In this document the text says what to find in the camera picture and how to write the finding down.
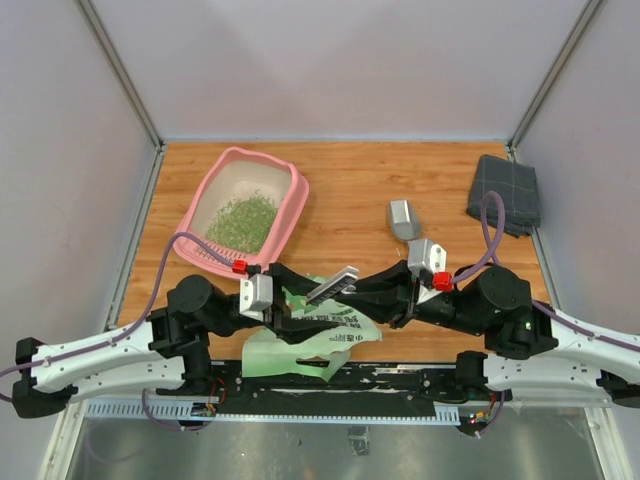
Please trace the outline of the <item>grey metal scoop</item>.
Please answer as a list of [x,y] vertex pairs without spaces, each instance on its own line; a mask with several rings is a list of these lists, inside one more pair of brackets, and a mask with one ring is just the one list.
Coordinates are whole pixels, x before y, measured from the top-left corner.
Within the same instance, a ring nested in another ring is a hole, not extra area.
[[393,236],[401,242],[416,240],[422,234],[420,219],[406,199],[389,202],[388,218]]

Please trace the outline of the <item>white plastic bag clip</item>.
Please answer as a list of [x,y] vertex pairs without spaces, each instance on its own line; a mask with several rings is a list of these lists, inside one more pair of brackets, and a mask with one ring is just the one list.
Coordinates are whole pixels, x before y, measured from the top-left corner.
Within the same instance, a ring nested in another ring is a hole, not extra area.
[[319,305],[336,295],[351,292],[353,285],[359,278],[359,270],[353,266],[346,266],[328,280],[311,290],[306,295],[306,302],[309,305]]

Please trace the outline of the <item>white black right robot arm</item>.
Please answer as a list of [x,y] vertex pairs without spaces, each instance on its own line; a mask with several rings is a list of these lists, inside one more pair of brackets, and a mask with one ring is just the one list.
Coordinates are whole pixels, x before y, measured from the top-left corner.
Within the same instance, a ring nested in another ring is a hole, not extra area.
[[522,389],[603,392],[639,405],[639,337],[597,327],[532,298],[528,281],[489,264],[464,287],[449,272],[414,274],[404,261],[358,280],[336,300],[394,329],[412,320],[479,337],[482,351],[457,355],[452,376],[433,384],[440,401]]

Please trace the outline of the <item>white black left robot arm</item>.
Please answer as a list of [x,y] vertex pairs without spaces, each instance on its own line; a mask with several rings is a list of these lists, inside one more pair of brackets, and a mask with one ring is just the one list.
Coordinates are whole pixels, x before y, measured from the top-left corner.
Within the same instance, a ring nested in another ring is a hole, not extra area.
[[67,344],[47,345],[33,337],[16,345],[20,377],[7,397],[23,419],[54,415],[75,401],[107,392],[154,390],[161,395],[208,393],[214,383],[211,335],[264,326],[290,345],[336,327],[330,320],[295,319],[284,295],[268,276],[254,310],[245,298],[226,294],[201,275],[181,280],[167,304],[147,309],[125,327]]

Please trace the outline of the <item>green cat litter bag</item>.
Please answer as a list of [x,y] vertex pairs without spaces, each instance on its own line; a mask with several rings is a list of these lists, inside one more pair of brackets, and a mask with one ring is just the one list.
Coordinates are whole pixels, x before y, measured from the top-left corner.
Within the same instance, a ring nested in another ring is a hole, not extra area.
[[284,295],[296,319],[331,321],[337,326],[297,344],[285,342],[266,328],[257,331],[243,345],[245,378],[297,374],[329,381],[349,360],[354,346],[382,339],[377,324],[351,307],[333,299],[313,306],[303,295],[288,290]]

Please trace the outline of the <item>pink litter box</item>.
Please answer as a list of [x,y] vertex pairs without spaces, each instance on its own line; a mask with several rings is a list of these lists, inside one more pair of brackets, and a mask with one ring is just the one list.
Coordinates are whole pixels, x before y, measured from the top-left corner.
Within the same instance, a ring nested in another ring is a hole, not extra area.
[[228,278],[231,264],[267,268],[291,236],[309,195],[291,163],[239,147],[226,149],[204,176],[177,231],[174,251],[194,266]]

